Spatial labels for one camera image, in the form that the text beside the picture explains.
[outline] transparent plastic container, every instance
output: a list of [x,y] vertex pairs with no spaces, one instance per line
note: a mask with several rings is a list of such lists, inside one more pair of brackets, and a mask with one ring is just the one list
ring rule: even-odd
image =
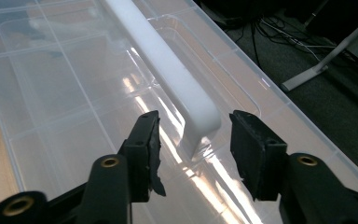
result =
[[228,114],[239,109],[358,191],[358,168],[192,1],[134,3],[212,99],[220,128],[191,160],[184,116],[101,1],[0,5],[0,125],[21,190],[52,199],[84,183],[158,110],[167,197],[134,204],[134,223],[281,223],[278,203],[252,201],[229,152]]

